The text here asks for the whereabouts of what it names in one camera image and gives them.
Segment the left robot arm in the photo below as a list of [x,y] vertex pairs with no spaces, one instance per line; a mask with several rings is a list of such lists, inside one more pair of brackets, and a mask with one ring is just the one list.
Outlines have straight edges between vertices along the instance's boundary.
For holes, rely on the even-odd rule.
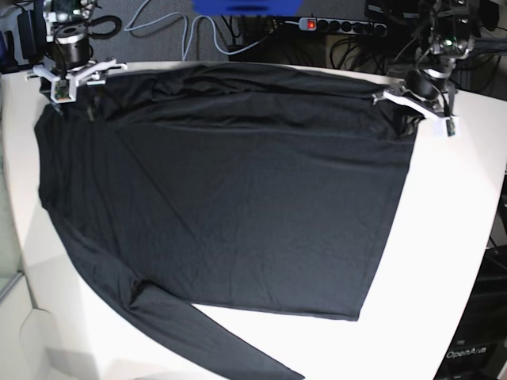
[[417,42],[419,47],[404,79],[373,94],[373,102],[411,108],[433,122],[436,135],[455,136],[459,130],[453,112],[457,89],[451,76],[457,62],[467,59],[475,46],[469,3],[419,1],[417,16],[412,18],[395,12],[390,1],[377,4],[385,18],[413,29],[410,43]]

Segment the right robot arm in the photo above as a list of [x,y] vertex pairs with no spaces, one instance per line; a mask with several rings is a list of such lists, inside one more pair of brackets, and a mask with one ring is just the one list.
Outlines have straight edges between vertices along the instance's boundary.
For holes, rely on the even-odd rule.
[[34,65],[27,79],[40,79],[40,93],[62,117],[78,99],[82,87],[104,86],[109,72],[126,70],[125,63],[114,58],[93,59],[91,40],[109,40],[122,29],[116,16],[93,18],[97,1],[44,1],[42,19],[46,52],[52,66]]

